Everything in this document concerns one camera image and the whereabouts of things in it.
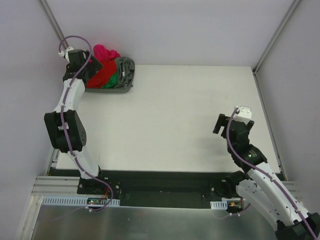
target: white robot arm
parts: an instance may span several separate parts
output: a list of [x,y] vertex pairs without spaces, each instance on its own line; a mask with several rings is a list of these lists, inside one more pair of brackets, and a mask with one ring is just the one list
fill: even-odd
[[237,107],[231,117],[220,114],[213,133],[227,139],[227,150],[237,171],[227,177],[228,189],[246,199],[275,230],[278,240],[313,240],[320,232],[320,216],[309,213],[271,169],[266,157],[249,141],[254,125],[251,109]]
[[[88,52],[68,47],[66,51],[61,52],[59,55],[69,62],[63,77],[64,88],[58,105],[53,112],[45,114],[44,121],[52,146],[62,153],[66,153],[78,167],[81,178],[89,180],[92,176],[99,176],[100,168],[91,158],[87,149],[86,131],[78,117],[77,110],[87,82],[101,69],[102,65],[92,56],[90,58],[91,63],[87,64],[78,76],[75,76],[76,72],[87,60]],[[62,110],[72,151],[69,149],[68,140],[64,134],[64,127],[61,121]]]

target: cable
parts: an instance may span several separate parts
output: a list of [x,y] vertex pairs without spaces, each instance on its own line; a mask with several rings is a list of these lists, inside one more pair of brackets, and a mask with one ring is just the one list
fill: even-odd
[[249,208],[251,208],[251,206],[252,206],[252,205],[249,203],[248,206],[246,206],[242,211],[237,212],[237,213],[230,213],[230,214],[225,215],[225,216],[223,216],[223,217],[218,217],[218,216],[215,216],[214,214],[212,214],[212,216],[213,216],[215,219],[218,219],[218,220],[223,220],[223,219],[226,219],[226,218],[228,218],[228,217],[234,217],[234,216],[240,217],[240,215],[241,215],[242,213],[244,213],[245,211],[247,211]]
[[[62,105],[61,105],[61,111],[60,111],[60,118],[61,118],[61,123],[62,123],[62,128],[63,128],[63,132],[64,132],[64,135],[65,135],[65,138],[66,138],[66,142],[67,142],[67,145],[68,145],[68,148],[69,148],[69,151],[70,151],[70,154],[74,157],[74,161],[77,165],[77,167],[84,173],[86,174],[87,176],[89,176],[90,178],[96,180],[97,182],[99,183],[102,183],[104,184],[107,189],[110,189],[110,192],[111,192],[111,197],[109,199],[109,201],[107,201],[106,204],[104,204],[102,207],[98,208],[98,209],[93,209],[93,208],[90,208],[90,212],[98,212],[100,210],[103,210],[105,207],[107,207],[111,201],[113,200],[114,198],[114,192],[111,188],[111,186],[106,183],[105,181],[102,181],[100,180],[99,178],[91,175],[90,173],[88,173],[79,163],[76,155],[74,154],[74,151],[72,149],[72,145],[71,145],[71,141],[70,141],[70,137],[69,137],[69,134],[68,134],[68,131],[67,131],[67,127],[66,127],[66,122],[65,122],[65,118],[64,118],[64,109],[65,109],[65,104],[66,104],[66,100],[67,100],[67,97],[68,97],[68,93],[70,91],[70,88],[72,86],[72,84],[74,83],[75,79],[77,78],[77,76],[79,75],[79,73],[81,73],[81,71],[86,67],[86,65],[89,63],[90,59],[91,59],[91,56],[92,56],[92,47],[90,45],[90,43],[83,37],[81,36],[77,36],[77,35],[70,35],[70,36],[66,36],[64,39],[61,40],[60,44],[59,44],[59,53],[61,52],[61,46],[63,44],[63,42],[69,38],[77,38],[77,39],[81,39],[83,41],[85,41],[87,44],[88,44],[88,47],[89,47],[89,56],[87,57],[86,61],[84,62],[84,64],[82,65],[82,67],[80,67],[80,69],[74,74],[73,78],[71,79],[70,81],[70,84],[69,86],[67,87],[65,93],[64,93],[64,96],[63,96],[63,100],[62,100]],[[87,209],[88,206],[81,206],[81,207],[77,207],[75,209],[73,209],[72,211],[62,215],[62,216],[59,216],[59,217],[56,217],[56,218],[53,218],[53,219],[48,219],[46,217],[43,217],[42,215],[40,216],[41,219],[45,219],[46,221],[56,221],[56,220],[59,220],[59,219],[62,219],[68,215],[70,215],[71,213],[79,210],[79,209]]]
[[281,190],[281,192],[285,195],[285,197],[289,200],[289,202],[292,204],[294,210],[298,213],[298,215],[300,216],[300,218],[302,219],[302,221],[304,222],[305,226],[307,227],[307,229],[309,230],[311,236],[314,238],[314,240],[319,240],[316,236],[316,234],[314,233],[314,231],[311,229],[309,223],[307,222],[306,218],[304,217],[304,215],[301,213],[301,211],[299,210],[298,206],[296,205],[296,203],[291,199],[291,197],[289,196],[289,194],[286,192],[286,190],[280,185],[279,182],[277,182],[276,180],[273,180],[273,177],[267,173],[266,171],[256,167],[255,165],[251,164],[250,162],[244,160],[234,149],[234,147],[231,144],[230,141],[230,126],[231,126],[231,122],[234,120],[234,116],[236,113],[238,113],[239,108],[235,108],[229,121],[228,124],[226,126],[226,142],[228,147],[231,149],[231,151],[233,152],[233,154],[244,164],[248,165],[249,167],[251,167],[254,170],[259,171],[260,173],[264,174],[266,177],[268,177],[271,181],[273,181],[273,183]]

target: white tabletop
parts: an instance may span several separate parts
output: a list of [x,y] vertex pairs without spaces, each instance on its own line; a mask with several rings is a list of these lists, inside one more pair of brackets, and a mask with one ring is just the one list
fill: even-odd
[[[252,110],[250,142],[279,167],[250,67],[137,65],[125,94],[85,92],[78,115],[103,170],[234,172],[218,115]],[[63,153],[57,169],[76,169]]]

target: purple cable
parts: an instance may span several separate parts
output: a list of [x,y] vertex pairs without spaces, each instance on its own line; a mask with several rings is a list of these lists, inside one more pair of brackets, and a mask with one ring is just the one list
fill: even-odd
[[[231,149],[231,151],[233,152],[233,154],[244,164],[248,165],[249,167],[251,167],[252,169],[255,169],[257,171],[259,171],[260,173],[264,174],[266,177],[268,177],[270,180],[273,179],[273,177],[265,172],[264,170],[256,167],[255,165],[251,164],[250,162],[244,160],[237,152],[236,150],[233,148],[231,141],[230,141],[230,126],[231,126],[231,122],[234,119],[235,114],[238,112],[239,108],[235,108],[229,121],[228,124],[226,126],[226,142],[228,147]],[[285,195],[285,197],[289,200],[289,202],[292,204],[293,208],[295,209],[295,211],[298,213],[298,215],[300,216],[300,218],[302,219],[302,221],[304,222],[305,226],[308,228],[310,234],[312,235],[312,237],[314,238],[314,240],[318,240],[317,236],[315,235],[314,231],[311,229],[309,223],[307,222],[306,218],[304,217],[304,215],[299,211],[298,206],[296,205],[296,203],[291,199],[290,195],[286,192],[286,190],[280,185],[279,182],[277,182],[276,180],[273,181],[274,184],[281,190],[281,192]]]
[[[98,209],[92,209],[92,208],[91,208],[91,211],[93,211],[93,212],[98,212],[98,211],[104,209],[106,206],[108,206],[108,205],[111,203],[111,201],[112,201],[113,198],[114,198],[114,191],[112,190],[111,186],[110,186],[108,183],[106,183],[105,181],[102,181],[102,180],[100,180],[99,178],[96,178],[95,176],[91,175],[90,173],[88,173],[88,172],[80,165],[80,163],[79,163],[79,161],[78,161],[78,159],[77,159],[77,157],[76,157],[76,155],[74,154],[74,151],[73,151],[73,149],[72,149],[70,137],[69,137],[69,134],[68,134],[68,131],[67,131],[67,128],[66,128],[66,122],[65,122],[65,118],[64,118],[64,109],[65,109],[65,106],[64,106],[64,105],[66,104],[66,100],[67,100],[67,97],[68,97],[68,93],[69,93],[70,87],[71,87],[72,84],[74,83],[74,81],[75,81],[75,79],[77,78],[77,76],[79,75],[79,73],[80,73],[80,72],[86,67],[86,65],[89,63],[89,61],[90,61],[90,59],[91,59],[91,56],[92,56],[92,47],[91,47],[90,43],[89,43],[85,38],[83,38],[83,37],[81,37],[81,36],[77,36],[77,35],[70,35],[70,36],[66,36],[66,37],[65,37],[64,39],[62,39],[62,41],[60,42],[60,44],[59,44],[59,52],[61,52],[61,46],[62,46],[63,42],[64,42],[66,39],[69,39],[69,38],[77,38],[77,39],[81,39],[81,40],[85,41],[85,42],[88,44],[88,46],[89,46],[89,56],[88,56],[88,58],[86,59],[86,61],[84,62],[83,66],[80,67],[80,69],[75,73],[75,75],[73,76],[73,78],[72,78],[71,81],[70,81],[69,87],[66,89],[66,91],[65,91],[65,93],[64,93],[63,100],[62,100],[63,105],[61,106],[61,112],[60,112],[60,118],[61,118],[61,123],[62,123],[62,127],[63,127],[63,132],[64,132],[64,135],[65,135],[65,138],[66,138],[66,142],[67,142],[67,145],[68,145],[70,154],[74,157],[74,161],[75,161],[77,167],[78,167],[82,172],[84,172],[87,176],[89,176],[90,178],[98,181],[99,183],[104,184],[104,185],[107,187],[107,189],[110,189],[111,197],[110,197],[109,201],[108,201],[106,204],[104,204],[102,207],[98,208]],[[41,218],[41,219],[45,219],[46,221],[56,221],[56,220],[59,220],[59,219],[62,219],[62,218],[64,218],[64,217],[68,216],[69,214],[71,214],[71,213],[73,213],[73,212],[75,212],[75,211],[77,211],[77,210],[79,210],[79,209],[84,209],[84,208],[86,208],[86,207],[83,207],[83,206],[77,207],[77,208],[73,209],[72,211],[66,213],[65,215],[62,215],[62,216],[59,216],[59,217],[56,217],[56,218],[53,218],[53,219],[48,219],[48,218],[45,218],[45,217],[43,217],[43,216],[40,216],[40,218]]]

